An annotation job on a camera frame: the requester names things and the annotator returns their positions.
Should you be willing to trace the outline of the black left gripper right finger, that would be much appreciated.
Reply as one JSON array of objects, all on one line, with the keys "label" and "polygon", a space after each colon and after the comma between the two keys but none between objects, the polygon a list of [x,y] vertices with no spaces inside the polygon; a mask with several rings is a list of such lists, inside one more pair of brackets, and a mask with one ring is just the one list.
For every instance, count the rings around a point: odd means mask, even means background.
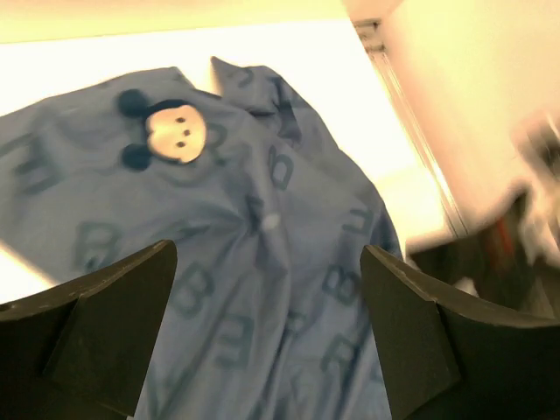
[{"label": "black left gripper right finger", "polygon": [[558,418],[557,320],[467,294],[376,246],[360,269],[393,418]]}]

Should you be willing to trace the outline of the blue cartoon print pillowcase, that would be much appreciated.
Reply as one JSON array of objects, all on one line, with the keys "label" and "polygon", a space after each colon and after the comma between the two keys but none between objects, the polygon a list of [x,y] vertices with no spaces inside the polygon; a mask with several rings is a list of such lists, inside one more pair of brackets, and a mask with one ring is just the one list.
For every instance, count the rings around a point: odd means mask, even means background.
[{"label": "blue cartoon print pillowcase", "polygon": [[138,419],[387,419],[360,255],[399,242],[265,66],[128,73],[1,119],[1,238],[55,281],[160,240],[178,266]]}]

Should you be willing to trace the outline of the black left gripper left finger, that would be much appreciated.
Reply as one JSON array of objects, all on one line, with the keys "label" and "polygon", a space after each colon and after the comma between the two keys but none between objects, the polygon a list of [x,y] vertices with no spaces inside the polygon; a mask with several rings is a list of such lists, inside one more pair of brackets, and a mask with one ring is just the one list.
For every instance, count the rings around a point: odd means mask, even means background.
[{"label": "black left gripper left finger", "polygon": [[134,415],[177,267],[158,241],[108,267],[1,305],[1,417]]}]

